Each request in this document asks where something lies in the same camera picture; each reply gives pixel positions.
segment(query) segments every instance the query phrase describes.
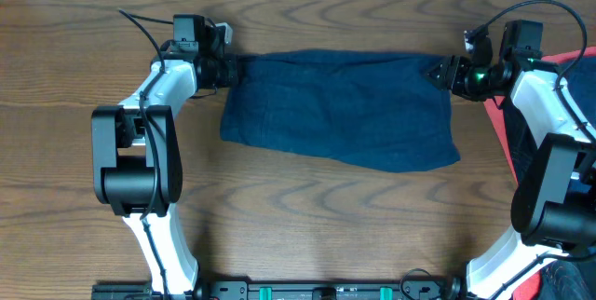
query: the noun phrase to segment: black cable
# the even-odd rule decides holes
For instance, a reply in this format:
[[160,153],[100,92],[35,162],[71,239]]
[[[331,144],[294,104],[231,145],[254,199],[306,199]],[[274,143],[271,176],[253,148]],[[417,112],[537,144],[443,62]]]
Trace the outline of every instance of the black cable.
[[[403,296],[405,296],[405,297],[406,297],[406,298],[408,298],[409,300],[415,300],[415,299],[414,299],[414,298],[412,298],[412,297],[411,297],[409,294],[407,294],[407,293],[406,293],[406,292],[403,290],[403,282],[404,282],[404,281],[405,281],[405,280],[408,278],[408,276],[410,276],[410,275],[411,275],[412,273],[414,273],[414,272],[422,272],[422,273],[425,273],[427,276],[429,276],[429,277],[432,277],[432,275],[431,275],[430,273],[428,273],[428,271],[426,271],[426,270],[425,270],[425,269],[423,269],[423,268],[413,268],[413,269],[411,269],[410,271],[408,271],[408,272],[407,272],[407,273],[406,273],[406,274],[403,276],[403,278],[401,278],[401,280],[400,280],[400,292],[403,294]],[[434,281],[434,280],[433,280],[433,282],[434,282],[434,283],[435,283],[437,286],[441,287],[441,286],[440,286],[440,285],[439,285],[439,284],[438,284],[436,281]],[[432,298],[432,299],[430,299],[430,300],[435,300],[435,299],[439,299],[439,298],[440,298],[440,295],[439,295],[439,296],[437,296],[437,297],[434,297],[434,298]]]
[[171,20],[158,20],[158,19],[152,19],[150,17],[144,17],[144,16],[139,16],[139,15],[135,15],[135,14],[130,14],[129,15],[132,18],[136,18],[137,20],[147,20],[147,21],[152,21],[152,22],[156,22],[156,23],[160,23],[160,24],[169,24],[169,25],[173,25],[174,22]]
[[159,266],[159,274],[161,275],[161,280],[163,282],[164,287],[164,299],[169,299],[168,293],[168,284],[166,283],[166,268],[164,267],[163,262],[159,258],[159,254],[157,254],[157,247],[156,243],[153,241],[153,235],[151,235],[151,230],[149,229],[151,226],[147,219],[142,220],[142,230],[144,230],[145,234],[147,234],[147,239],[149,240],[149,246],[151,247],[151,252],[153,256],[156,258],[157,266]]
[[495,22],[496,20],[498,20],[499,18],[501,18],[503,15],[507,14],[508,12],[515,10],[518,7],[525,7],[525,6],[535,5],[535,4],[548,4],[548,5],[560,7],[562,9],[564,9],[565,11],[567,11],[571,16],[573,16],[573,18],[577,22],[577,25],[579,25],[579,29],[581,30],[581,39],[582,39],[581,49],[579,50],[579,54],[577,55],[577,57],[561,73],[559,73],[557,75],[557,79],[555,81],[555,92],[557,93],[557,97],[559,98],[559,101],[561,101],[562,106],[565,108],[567,113],[569,113],[569,116],[574,120],[574,123],[576,124],[577,128],[580,129],[584,133],[584,135],[586,135],[586,137],[589,139],[589,141],[591,143],[596,143],[596,137],[594,137],[588,131],[588,128],[586,128],[586,125],[588,124],[588,122],[582,122],[581,119],[579,119],[576,112],[573,110],[573,108],[571,107],[571,105],[569,104],[567,99],[562,94],[561,80],[563,79],[564,76],[568,76],[569,73],[574,68],[576,68],[579,61],[584,57],[584,53],[586,52],[586,47],[588,46],[588,32],[586,30],[586,24],[584,23],[584,21],[582,21],[581,17],[577,14],[577,12],[575,10],[573,10],[571,7],[567,6],[564,3],[553,1],[553,0],[530,0],[530,1],[521,2],[521,3],[518,3],[514,6],[508,7],[505,10],[499,12],[496,16],[492,17],[484,25],[482,25],[482,26],[478,27],[476,30],[472,31],[472,33],[470,34],[470,37],[476,35],[477,33],[479,33],[482,30],[487,29],[489,25],[491,25],[493,22]]
[[151,246],[151,251],[153,252],[153,256],[155,257],[155,259],[157,261],[157,265],[159,266],[159,274],[161,275],[161,278],[164,283],[164,299],[169,299],[168,285],[166,283],[166,270],[163,267],[161,259],[159,258],[159,254],[157,253],[156,245],[153,241],[151,231],[149,231],[149,223],[147,222],[147,219],[146,219],[147,215],[153,210],[153,206],[155,205],[157,194],[158,194],[160,186],[161,186],[161,184],[160,184],[161,182],[160,182],[160,175],[159,175],[160,169],[159,169],[159,157],[158,157],[157,147],[156,147],[156,138],[155,138],[155,135],[153,134],[153,129],[151,128],[151,123],[149,122],[149,119],[147,118],[147,113],[146,113],[146,109],[145,109],[145,101],[147,100],[147,98],[146,98],[145,94],[147,94],[148,92],[151,91],[151,88],[153,87],[153,85],[165,73],[166,64],[164,62],[163,55],[161,54],[161,51],[159,50],[159,47],[157,46],[157,42],[147,32],[147,30],[145,30],[142,27],[142,25],[140,25],[136,20],[134,20],[126,11],[124,11],[122,9],[119,9],[118,11],[122,15],[124,15],[127,19],[132,21],[135,25],[137,25],[137,27],[147,36],[147,38],[149,39],[151,44],[153,44],[154,48],[156,49],[157,56],[159,57],[159,60],[161,62],[161,66],[159,66],[159,72],[157,73],[157,75],[149,81],[149,83],[147,84],[145,89],[143,89],[139,92],[139,112],[141,114],[142,123],[145,126],[145,131],[147,133],[147,139],[149,140],[149,144],[151,146],[151,155],[153,156],[153,163],[154,163],[153,192],[151,194],[151,199],[149,200],[149,204],[145,208],[144,212],[141,214],[140,220],[142,221],[142,226],[145,231],[145,234],[147,234],[147,239],[149,240],[149,245]]
[[520,271],[518,274],[513,276],[513,278],[511,278],[509,281],[507,281],[501,287],[499,287],[499,289],[496,290],[496,292],[493,293],[493,295],[491,295],[491,297],[489,297],[488,300],[495,300],[502,292],[504,292],[507,288],[509,288],[511,285],[513,285],[517,280],[519,280],[521,277],[523,277],[526,273],[530,272],[530,270],[532,270],[532,268],[534,268],[537,265],[542,264],[545,259],[555,259],[555,260],[560,260],[560,261],[570,262],[570,263],[586,263],[586,262],[595,260],[596,253],[592,253],[592,254],[589,254],[584,257],[566,257],[566,256],[560,256],[558,254],[542,253],[539,256],[537,256],[536,259],[534,261],[532,261],[532,263],[530,263],[528,266],[526,266],[522,271]]

